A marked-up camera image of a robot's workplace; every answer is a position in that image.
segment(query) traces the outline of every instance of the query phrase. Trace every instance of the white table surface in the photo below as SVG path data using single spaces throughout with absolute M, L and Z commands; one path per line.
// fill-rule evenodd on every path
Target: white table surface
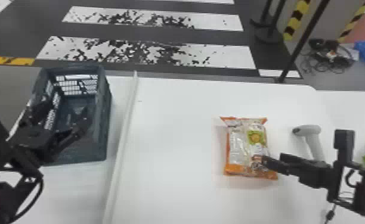
M 272 156 L 310 158 L 293 127 L 318 124 L 328 162 L 334 127 L 309 86 L 140 78 L 123 149 L 111 223 L 298 223 L 324 221 L 326 190 L 227 177 L 219 116 L 268 117 Z
M 102 222 L 132 82 L 131 77 L 107 79 L 113 96 L 107 160 L 41 168 L 44 191 L 32 209 L 16 223 Z M 15 183 L 18 176 L 1 174 L 0 178 Z

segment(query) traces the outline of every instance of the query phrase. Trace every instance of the yellow and black striped pole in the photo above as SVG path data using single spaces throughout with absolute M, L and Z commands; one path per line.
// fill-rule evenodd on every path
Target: yellow and black striped pole
M 365 3 L 359 8 L 359 10 L 355 13 L 354 18 L 345 26 L 344 31 L 341 33 L 340 37 L 338 38 L 338 42 L 342 43 L 345 38 L 351 33 L 355 25 L 358 21 L 362 18 L 362 15 L 365 13 Z
M 309 10 L 311 0 L 299 0 L 291 15 L 287 28 L 284 30 L 284 40 L 291 41 L 295 31 L 301 26 L 301 20 Z

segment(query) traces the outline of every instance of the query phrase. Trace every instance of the cable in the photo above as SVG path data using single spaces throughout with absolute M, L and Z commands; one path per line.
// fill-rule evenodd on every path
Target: cable
M 327 213 L 326 215 L 326 221 L 324 222 L 324 224 L 328 224 L 336 215 L 335 211 L 336 211 L 337 205 L 334 204 L 333 208 Z
M 348 63 L 347 65 L 345 63 L 343 64 L 342 62 L 340 63 L 340 61 L 331 62 L 326 56 L 324 56 L 328 53 L 327 50 L 324 51 L 310 50 L 307 53 L 301 54 L 302 56 L 304 56 L 304 59 L 302 60 L 299 66 L 305 73 L 313 74 L 313 71 L 317 72 L 331 71 L 334 74 L 342 74 L 345 72 L 345 69 L 347 67 L 351 67 L 354 64 L 354 57 L 352 56 L 350 51 L 344 48 L 343 46 L 339 45 L 338 48 L 345 51 L 348 57 L 350 58 L 349 60 L 348 59 L 346 60 L 346 62 Z M 343 58 L 345 58 L 344 55 L 340 53 L 337 53 L 337 56 L 341 58 L 341 61 L 344 60 Z
M 342 191 L 340 193 L 340 195 L 342 195 L 342 194 L 351 194 L 351 195 L 354 195 L 354 193 L 349 192 L 349 191 Z M 340 197 L 340 199 L 353 200 L 353 198 L 351 198 L 351 197 Z M 328 224 L 334 218 L 334 216 L 336 215 L 336 208 L 337 208 L 337 204 L 334 204 L 333 205 L 333 208 L 329 212 L 327 212 L 327 214 L 326 214 L 326 221 L 324 222 L 324 224 Z
M 32 206 L 36 203 L 36 201 L 38 200 L 39 196 L 41 196 L 43 190 L 44 190 L 44 180 L 41 179 L 39 181 L 39 189 L 38 189 L 38 192 L 36 193 L 36 195 L 34 196 L 34 198 L 32 199 L 32 201 L 24 208 L 24 210 L 22 210 L 19 214 L 17 214 L 16 216 L 14 216 L 14 218 L 12 218 L 10 220 L 10 223 L 13 223 L 16 220 L 18 220 L 19 218 L 23 217 L 32 208 Z

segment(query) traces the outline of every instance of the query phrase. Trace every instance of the snack bag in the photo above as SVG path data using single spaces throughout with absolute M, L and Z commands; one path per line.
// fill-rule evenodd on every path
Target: snack bag
M 267 119 L 221 117 L 221 120 L 228 129 L 224 174 L 277 180 L 277 173 L 261 164 L 262 155 L 270 155 L 263 125 Z

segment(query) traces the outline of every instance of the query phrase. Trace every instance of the zebra crossing stripe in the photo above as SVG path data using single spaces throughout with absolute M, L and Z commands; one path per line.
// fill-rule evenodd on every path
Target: zebra crossing stripe
M 256 69 L 249 46 L 52 36 L 39 60 Z
M 362 15 L 365 13 L 365 3 L 361 6 L 361 8 L 358 9 L 358 11 L 355 13 L 354 18 L 348 23 L 344 30 L 342 31 L 340 37 L 338 38 L 338 42 L 342 43 L 345 38 L 351 33 L 353 28 L 357 25 L 358 21 L 362 18 Z
M 157 1 L 173 1 L 173 2 L 200 2 L 210 4 L 229 4 L 233 5 L 234 0 L 157 0 Z
M 291 41 L 295 31 L 301 26 L 301 20 L 309 10 L 311 0 L 299 0 L 284 30 L 284 40 Z
M 238 15 L 73 6 L 63 22 L 243 31 Z
M 31 66 L 34 58 L 0 57 L 0 64 L 9 66 Z

